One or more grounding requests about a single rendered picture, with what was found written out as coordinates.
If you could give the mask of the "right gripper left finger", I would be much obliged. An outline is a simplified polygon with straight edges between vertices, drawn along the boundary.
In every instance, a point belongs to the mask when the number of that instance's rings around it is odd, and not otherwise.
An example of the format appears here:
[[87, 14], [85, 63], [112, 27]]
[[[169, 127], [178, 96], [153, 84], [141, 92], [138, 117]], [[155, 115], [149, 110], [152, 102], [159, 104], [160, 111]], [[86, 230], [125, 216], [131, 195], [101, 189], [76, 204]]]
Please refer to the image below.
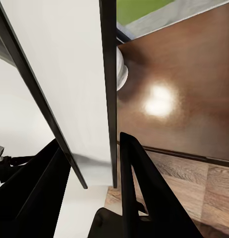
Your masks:
[[53, 139], [0, 186], [0, 238], [53, 238], [70, 169]]

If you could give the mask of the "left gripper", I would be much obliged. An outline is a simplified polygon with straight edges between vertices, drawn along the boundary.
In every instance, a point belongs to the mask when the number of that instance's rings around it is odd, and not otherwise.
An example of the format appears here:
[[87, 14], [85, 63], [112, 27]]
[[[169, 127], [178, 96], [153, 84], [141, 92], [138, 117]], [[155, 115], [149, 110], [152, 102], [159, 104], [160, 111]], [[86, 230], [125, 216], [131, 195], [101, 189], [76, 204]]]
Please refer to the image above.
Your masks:
[[4, 156], [0, 161], [0, 182], [4, 183], [10, 179], [24, 164], [29, 162], [34, 156], [12, 157]]

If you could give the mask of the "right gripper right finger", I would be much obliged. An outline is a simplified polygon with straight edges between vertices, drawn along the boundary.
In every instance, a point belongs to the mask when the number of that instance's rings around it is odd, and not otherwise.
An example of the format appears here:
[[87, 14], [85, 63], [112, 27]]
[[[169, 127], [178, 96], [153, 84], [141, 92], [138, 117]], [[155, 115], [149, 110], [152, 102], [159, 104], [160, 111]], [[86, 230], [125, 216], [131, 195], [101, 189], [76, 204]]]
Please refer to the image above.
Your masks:
[[[120, 132], [123, 238], [203, 238], [139, 141]], [[151, 221], [139, 218], [131, 165]]]

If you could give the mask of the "hardback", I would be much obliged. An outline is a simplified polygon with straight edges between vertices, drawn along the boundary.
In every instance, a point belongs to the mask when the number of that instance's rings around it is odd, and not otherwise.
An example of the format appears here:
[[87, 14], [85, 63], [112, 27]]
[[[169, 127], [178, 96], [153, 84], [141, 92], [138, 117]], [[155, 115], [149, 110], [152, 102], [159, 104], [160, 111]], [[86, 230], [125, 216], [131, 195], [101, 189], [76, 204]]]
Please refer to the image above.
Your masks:
[[117, 188], [116, 0], [0, 0], [0, 39], [83, 188]]

